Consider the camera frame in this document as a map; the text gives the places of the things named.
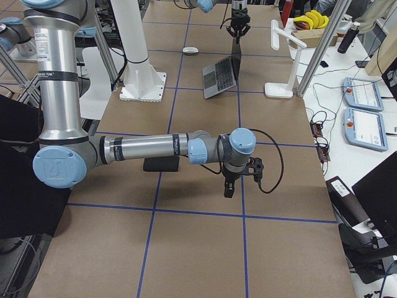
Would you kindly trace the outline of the near blue teach pendant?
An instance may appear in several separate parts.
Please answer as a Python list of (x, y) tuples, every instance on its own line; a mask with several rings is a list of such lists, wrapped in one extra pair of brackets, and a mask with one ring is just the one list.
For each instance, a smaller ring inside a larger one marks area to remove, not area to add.
[(348, 107), (344, 112), (344, 135), (348, 143), (376, 151), (387, 151), (383, 117), (378, 112)]

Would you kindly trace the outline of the black monitor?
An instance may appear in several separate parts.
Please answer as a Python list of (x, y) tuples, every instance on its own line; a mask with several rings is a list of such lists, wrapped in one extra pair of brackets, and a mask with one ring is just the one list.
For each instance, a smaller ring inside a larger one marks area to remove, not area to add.
[(388, 244), (396, 243), (396, 153), (372, 169), (352, 190)]

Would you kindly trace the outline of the black water bottle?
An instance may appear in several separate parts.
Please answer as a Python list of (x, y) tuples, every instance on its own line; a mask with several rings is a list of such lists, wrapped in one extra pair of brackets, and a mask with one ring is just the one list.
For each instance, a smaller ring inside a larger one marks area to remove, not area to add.
[(339, 53), (345, 53), (348, 48), (350, 47), (352, 41), (355, 39), (357, 34), (359, 33), (360, 29), (360, 22), (354, 22), (350, 29), (345, 34), (344, 38), (342, 39), (341, 44), (339, 45), (337, 51)]

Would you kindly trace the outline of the yellow bananas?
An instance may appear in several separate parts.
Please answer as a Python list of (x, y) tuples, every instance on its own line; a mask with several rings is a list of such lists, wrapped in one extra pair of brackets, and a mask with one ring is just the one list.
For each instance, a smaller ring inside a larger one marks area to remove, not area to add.
[(293, 24), (297, 30), (323, 29), (329, 23), (329, 17), (316, 10), (306, 12), (303, 16), (295, 17)]

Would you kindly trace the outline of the brown cardboard box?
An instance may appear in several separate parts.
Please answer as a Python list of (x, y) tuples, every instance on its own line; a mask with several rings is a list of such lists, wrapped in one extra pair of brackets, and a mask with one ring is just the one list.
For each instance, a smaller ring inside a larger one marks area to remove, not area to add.
[[(292, 35), (302, 42), (305, 42), (307, 48), (314, 48), (317, 47), (319, 41), (324, 33), (325, 29), (313, 29), (313, 30), (294, 30), (292, 31)], [(335, 33), (331, 39), (330, 46), (334, 46), (337, 42), (338, 35)], [(290, 41), (290, 45), (293, 48), (297, 48), (297, 44), (293, 41)]]

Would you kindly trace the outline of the grey laptop computer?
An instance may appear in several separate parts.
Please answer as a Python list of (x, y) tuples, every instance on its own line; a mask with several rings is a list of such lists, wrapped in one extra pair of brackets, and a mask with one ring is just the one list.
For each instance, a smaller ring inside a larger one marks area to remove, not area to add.
[(213, 97), (237, 85), (241, 65), (241, 47), (234, 38), (231, 55), (202, 69), (203, 96)]

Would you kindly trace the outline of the white computer mouse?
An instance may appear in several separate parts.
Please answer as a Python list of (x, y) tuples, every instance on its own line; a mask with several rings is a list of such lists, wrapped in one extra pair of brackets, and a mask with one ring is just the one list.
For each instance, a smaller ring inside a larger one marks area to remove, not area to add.
[(185, 55), (196, 55), (199, 53), (199, 50), (196, 47), (184, 47), (182, 52)]

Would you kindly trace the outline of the blue teach pendant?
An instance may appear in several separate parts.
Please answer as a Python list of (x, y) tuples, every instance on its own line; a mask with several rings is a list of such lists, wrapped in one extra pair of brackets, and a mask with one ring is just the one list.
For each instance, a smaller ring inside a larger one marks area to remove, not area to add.
[(344, 112), (344, 135), (348, 143), (376, 151), (387, 151), (383, 117), (378, 112), (348, 107)]
[(348, 106), (381, 112), (384, 105), (375, 81), (346, 77), (343, 81), (344, 99)]

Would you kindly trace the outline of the person in black clothes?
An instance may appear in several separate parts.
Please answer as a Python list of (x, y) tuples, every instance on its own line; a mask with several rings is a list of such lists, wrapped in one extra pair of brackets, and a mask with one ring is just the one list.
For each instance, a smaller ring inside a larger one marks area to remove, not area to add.
[(32, 162), (43, 112), (1, 96), (1, 238), (54, 235), (71, 194), (41, 182)]

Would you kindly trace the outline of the orange black circuit board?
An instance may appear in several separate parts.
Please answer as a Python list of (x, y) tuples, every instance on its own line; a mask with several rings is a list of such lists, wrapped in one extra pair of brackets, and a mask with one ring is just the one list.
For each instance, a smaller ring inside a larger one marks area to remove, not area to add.
[[(314, 118), (319, 114), (323, 113), (325, 115), (323, 120), (315, 120)], [(327, 120), (327, 113), (325, 111), (315, 112), (310, 119), (310, 129), (314, 138), (314, 144), (316, 146), (316, 151), (319, 157), (320, 163), (324, 164), (330, 161), (329, 151), (330, 146), (328, 140), (323, 135), (323, 126)]]

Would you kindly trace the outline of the aluminium frame post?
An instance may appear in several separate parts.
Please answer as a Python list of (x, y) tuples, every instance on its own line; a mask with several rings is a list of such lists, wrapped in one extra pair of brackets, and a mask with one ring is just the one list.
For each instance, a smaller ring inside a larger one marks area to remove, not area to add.
[(313, 79), (321, 60), (323, 59), (323, 56), (326, 53), (329, 44), (331, 43), (332, 37), (336, 33), (337, 26), (349, 8), (350, 4), (351, 0), (338, 0), (334, 6), (329, 24), (324, 30), (319, 44), (316, 47), (316, 50), (314, 51), (308, 66), (306, 67), (306, 71), (297, 89), (298, 97), (303, 97), (306, 90), (308, 89), (308, 86), (311, 83), (311, 80)]

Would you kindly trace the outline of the black folded mouse pad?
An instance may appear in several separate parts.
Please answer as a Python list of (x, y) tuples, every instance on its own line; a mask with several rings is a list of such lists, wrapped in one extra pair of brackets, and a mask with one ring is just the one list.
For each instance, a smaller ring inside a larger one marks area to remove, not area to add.
[(178, 156), (167, 156), (157, 158), (145, 158), (143, 163), (143, 171), (146, 172), (178, 172), (179, 169)]

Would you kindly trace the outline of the far blue teach pendant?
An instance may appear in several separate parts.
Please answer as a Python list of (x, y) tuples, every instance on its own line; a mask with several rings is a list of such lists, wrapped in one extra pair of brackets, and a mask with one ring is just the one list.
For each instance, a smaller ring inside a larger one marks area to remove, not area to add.
[(343, 81), (344, 99), (348, 106), (381, 112), (384, 105), (375, 81), (346, 77)]

